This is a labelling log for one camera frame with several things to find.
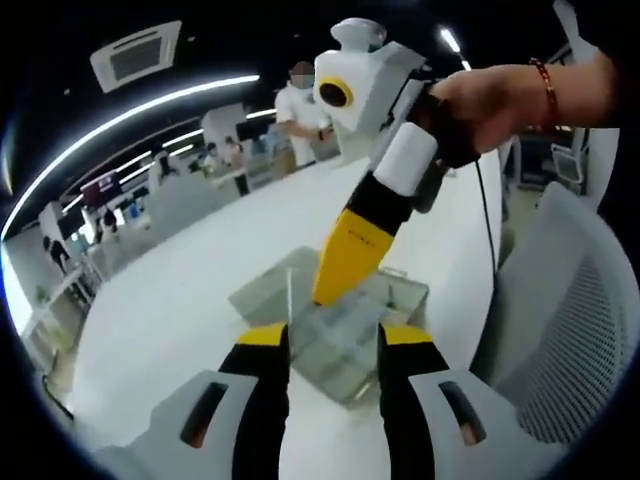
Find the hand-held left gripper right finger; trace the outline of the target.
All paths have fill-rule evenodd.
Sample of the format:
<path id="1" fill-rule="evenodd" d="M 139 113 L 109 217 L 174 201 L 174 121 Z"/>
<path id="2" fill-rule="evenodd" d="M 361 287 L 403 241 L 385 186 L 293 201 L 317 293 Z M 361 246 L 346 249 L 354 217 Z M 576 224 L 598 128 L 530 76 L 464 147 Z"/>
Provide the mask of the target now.
<path id="1" fill-rule="evenodd" d="M 471 372 L 450 369 L 425 331 L 380 324 L 377 362 L 392 478 L 525 478 L 514 407 Z"/>

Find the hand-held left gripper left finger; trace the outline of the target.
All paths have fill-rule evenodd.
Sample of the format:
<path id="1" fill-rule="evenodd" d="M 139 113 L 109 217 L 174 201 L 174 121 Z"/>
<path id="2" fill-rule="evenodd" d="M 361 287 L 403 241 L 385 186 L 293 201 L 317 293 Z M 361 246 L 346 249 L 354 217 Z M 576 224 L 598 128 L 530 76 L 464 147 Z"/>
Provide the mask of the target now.
<path id="1" fill-rule="evenodd" d="M 252 327 L 219 369 L 161 401 L 145 432 L 94 458 L 115 479 L 276 479 L 289 379 L 287 323 Z"/>

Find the person's right hand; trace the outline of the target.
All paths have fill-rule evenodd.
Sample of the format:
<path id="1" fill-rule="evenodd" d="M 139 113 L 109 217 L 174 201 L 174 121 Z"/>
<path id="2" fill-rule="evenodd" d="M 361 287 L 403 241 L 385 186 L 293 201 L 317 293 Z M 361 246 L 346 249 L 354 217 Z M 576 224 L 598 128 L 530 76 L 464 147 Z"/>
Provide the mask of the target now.
<path id="1" fill-rule="evenodd" d="M 501 65 L 457 72 L 428 94 L 460 122 L 475 152 L 487 153 L 528 127 L 552 129 L 559 107 L 545 65 Z"/>

